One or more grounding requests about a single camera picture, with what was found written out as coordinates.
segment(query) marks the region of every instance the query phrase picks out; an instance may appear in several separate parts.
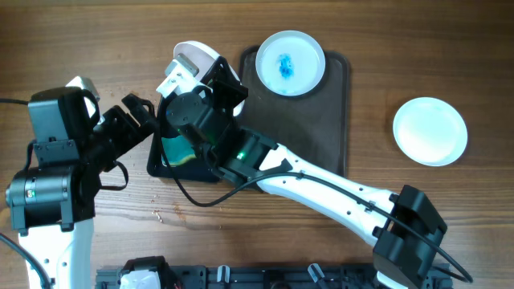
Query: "wooden table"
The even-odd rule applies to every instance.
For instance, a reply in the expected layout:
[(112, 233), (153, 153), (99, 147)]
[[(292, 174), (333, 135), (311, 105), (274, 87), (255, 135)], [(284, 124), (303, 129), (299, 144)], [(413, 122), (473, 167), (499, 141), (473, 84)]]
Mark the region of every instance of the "wooden table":
[[(28, 100), (86, 75), (103, 111), (129, 92), (157, 103), (155, 88), (178, 42), (204, 42), (237, 67), (245, 47), (276, 31), (305, 31), (352, 66), (349, 178), (397, 192), (404, 184), (424, 190), (449, 226), (443, 248), (475, 277), (474, 285), (455, 287), (512, 288), (513, 13), (509, 3), (431, 1), (4, 8), (0, 96)], [(438, 97), (463, 115), (469, 143), (453, 165), (419, 165), (395, 144), (394, 113), (418, 96)], [(0, 105), (0, 132), (6, 188), (33, 138), (27, 108)], [(149, 145), (121, 158), (130, 173), (126, 190), (96, 196), (92, 278), (103, 266), (160, 254), (175, 265), (371, 261), (372, 248), (355, 234), (288, 199), (250, 191), (214, 208), (192, 206), (173, 182), (146, 173)], [(102, 179), (122, 181), (119, 172)], [(202, 201), (230, 188), (185, 186)], [(16, 237), (4, 201), (0, 229)], [(22, 259), (0, 246), (0, 260), (0, 288), (27, 287)]]

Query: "white dish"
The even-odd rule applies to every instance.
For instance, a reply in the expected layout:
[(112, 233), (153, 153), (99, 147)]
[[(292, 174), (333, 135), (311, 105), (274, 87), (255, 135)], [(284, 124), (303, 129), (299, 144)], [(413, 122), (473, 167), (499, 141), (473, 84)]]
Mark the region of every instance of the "white dish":
[(393, 134), (408, 157), (429, 166), (449, 165), (467, 145), (467, 129), (461, 115), (432, 97), (403, 104), (394, 117)]
[(282, 96), (299, 96), (321, 80), (325, 58), (320, 44), (299, 31), (281, 31), (260, 46), (255, 60), (260, 81)]

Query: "blue liquid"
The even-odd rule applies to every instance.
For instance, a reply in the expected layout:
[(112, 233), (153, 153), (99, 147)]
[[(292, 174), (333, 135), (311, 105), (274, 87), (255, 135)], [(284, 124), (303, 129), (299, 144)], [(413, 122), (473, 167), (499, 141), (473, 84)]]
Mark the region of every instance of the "blue liquid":
[(279, 71), (284, 79), (289, 79), (295, 74), (295, 66), (292, 64), (291, 56), (288, 53), (279, 55), (276, 62), (280, 63)]

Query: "cable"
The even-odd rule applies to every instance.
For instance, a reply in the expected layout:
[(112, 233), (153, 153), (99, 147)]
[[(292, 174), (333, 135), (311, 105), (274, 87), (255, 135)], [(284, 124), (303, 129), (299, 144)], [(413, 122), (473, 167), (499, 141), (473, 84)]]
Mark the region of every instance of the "cable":
[(234, 194), (236, 194), (238, 191), (235, 191), (233, 192), (234, 190), (232, 190), (232, 192), (230, 193), (227, 193), (225, 196), (215, 200), (215, 201), (212, 201), (212, 202), (209, 202), (209, 203), (201, 203), (201, 202), (198, 202), (196, 201), (195, 199), (193, 199), (193, 197), (191, 197), (186, 189), (184, 189), (184, 186), (182, 186), (182, 183), (178, 180), (177, 177), (175, 177), (175, 172), (173, 171), (173, 168), (171, 167), (171, 165), (169, 164), (169, 161), (168, 161), (168, 157), (166, 156), (166, 152), (164, 150), (164, 146), (162, 145), (162, 140), (161, 140), (161, 133), (160, 132), (155, 132), (157, 134), (157, 139), (158, 139), (158, 143), (159, 143), (159, 149), (161, 150), (161, 155), (162, 155), (162, 158), (164, 159), (164, 162), (166, 163), (166, 168), (168, 168), (169, 170), (169, 174), (171, 175), (171, 177), (173, 178), (173, 180), (177, 183), (177, 186), (178, 188), (182, 191), (182, 193), (184, 194), (184, 196), (191, 202), (193, 203), (195, 206), (199, 206), (199, 207), (211, 207), (211, 206), (216, 206), (217, 204), (219, 204), (220, 202), (222, 201), (225, 201), (227, 198), (229, 197), (232, 197)]
[(34, 144), (35, 144), (35, 140), (31, 140), (31, 142), (27, 146), (27, 160), (25, 161), (25, 166), (23, 167), (24, 171), (27, 171), (31, 167), (32, 149), (34, 148)]
[(253, 184), (255, 184), (258, 181), (266, 180), (268, 178), (273, 178), (273, 177), (297, 177), (297, 178), (300, 178), (300, 179), (304, 178), (304, 179), (307, 179), (307, 180), (315, 181), (315, 182), (317, 182), (319, 184), (322, 184), (322, 185), (325, 185), (325, 186), (329, 187), (330, 189), (334, 189), (334, 190), (344, 194), (346, 197), (349, 197), (349, 198), (353, 199), (354, 201), (356, 201), (357, 204), (361, 204), (361, 205), (365, 206), (367, 209), (375, 211), (375, 212), (379, 213), (380, 215), (386, 217), (390, 221), (394, 222), (395, 224), (398, 224), (400, 227), (402, 227), (403, 229), (407, 230), (409, 233), (411, 233), (416, 238), (419, 238), (420, 240), (422, 240), (432, 250), (436, 251), (443, 258), (445, 258), (455, 269), (457, 269), (457, 271), (461, 275), (457, 275), (455, 273), (451, 273), (451, 272), (449, 272), (447, 270), (444, 270), (442, 268), (439, 268), (439, 267), (435, 267), (436, 270), (439, 270), (442, 273), (445, 273), (445, 274), (447, 274), (447, 275), (449, 275), (451, 277), (454, 277), (455, 279), (457, 279), (459, 281), (463, 281), (463, 282), (466, 282), (466, 283), (473, 283), (473, 278), (471, 277), (471, 275), (469, 275), (469, 273), (467, 273), (467, 271), (462, 266), (460, 266), (460, 264), (458, 264), (447, 252), (445, 252), (443, 249), (441, 249), (440, 246), (436, 245), (434, 242), (432, 242), (431, 240), (429, 240), (425, 236), (422, 236), (420, 233), (414, 231), (412, 228), (410, 228), (404, 222), (398, 220), (397, 218), (393, 217), (392, 215), (390, 215), (389, 213), (385, 212), (384, 210), (382, 210), (380, 208), (377, 208), (375, 205), (371, 204), (370, 202), (365, 201), (364, 199), (356, 196), (355, 194), (350, 193), (349, 191), (347, 191), (345, 189), (342, 189), (341, 187), (339, 187), (337, 185), (334, 185), (333, 183), (328, 182), (326, 180), (320, 179), (318, 177), (306, 175), (306, 174), (303, 174), (303, 173), (292, 173), (292, 172), (268, 174), (268, 175), (264, 175), (264, 176), (261, 176), (261, 177), (255, 177), (255, 178), (247, 181), (246, 183), (244, 183), (244, 184), (240, 185), (239, 187), (231, 190), (229, 193), (226, 193), (225, 195), (223, 195), (222, 197), (220, 197), (217, 200), (214, 200), (214, 201), (209, 202), (209, 203), (200, 203), (200, 202), (194, 200), (186, 192), (186, 190), (184, 189), (184, 187), (182, 186), (180, 181), (175, 177), (175, 175), (173, 173), (173, 169), (169, 165), (168, 158), (166, 157), (166, 154), (165, 154), (165, 151), (164, 151), (164, 147), (162, 146), (162, 141), (159, 141), (159, 144), (160, 144), (160, 147), (161, 147), (162, 157), (164, 158), (164, 161), (166, 163), (166, 167), (168, 167), (170, 174), (172, 175), (172, 177), (175, 180), (175, 182), (177, 182), (177, 185), (180, 188), (180, 190), (182, 191), (182, 193), (184, 194), (184, 196), (186, 196), (186, 198), (190, 202), (195, 204), (196, 206), (201, 206), (201, 207), (215, 206), (215, 205), (221, 203), (222, 201), (225, 201), (227, 198), (234, 196), (237, 192), (247, 188), (248, 186), (253, 185)]
[(114, 165), (115, 165), (115, 168), (119, 167), (121, 169), (121, 172), (123, 173), (123, 177), (125, 179), (125, 184), (124, 185), (102, 185), (100, 187), (100, 189), (121, 191), (121, 190), (125, 189), (127, 187), (127, 185), (129, 184), (129, 171), (127, 170), (127, 168), (125, 168), (125, 166), (122, 163), (120, 163), (119, 161), (114, 161)]
[(41, 267), (41, 264), (32, 256), (29, 252), (23, 249), (20, 245), (13, 242), (13, 240), (9, 239), (4, 234), (0, 233), (0, 240), (4, 242), (7, 246), (9, 246), (12, 250), (15, 250), (18, 254), (20, 254), (29, 264), (34, 268), (36, 273), (38, 273), (39, 279), (41, 280), (41, 288), (42, 289), (50, 289), (51, 283), (48, 280), (47, 273)]
[(26, 100), (0, 99), (0, 104), (22, 104), (22, 105), (29, 105), (29, 102), (26, 101)]

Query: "green object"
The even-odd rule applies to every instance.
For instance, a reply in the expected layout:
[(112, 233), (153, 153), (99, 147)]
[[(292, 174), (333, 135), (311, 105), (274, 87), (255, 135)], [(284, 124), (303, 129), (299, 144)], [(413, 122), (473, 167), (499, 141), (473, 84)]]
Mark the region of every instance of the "green object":
[[(171, 139), (162, 137), (161, 140), (169, 165), (173, 167), (184, 165), (186, 162), (196, 158), (194, 150), (191, 148), (191, 144), (185, 139), (185, 137), (177, 136)], [(162, 164), (166, 165), (164, 158), (161, 157), (161, 159)]]

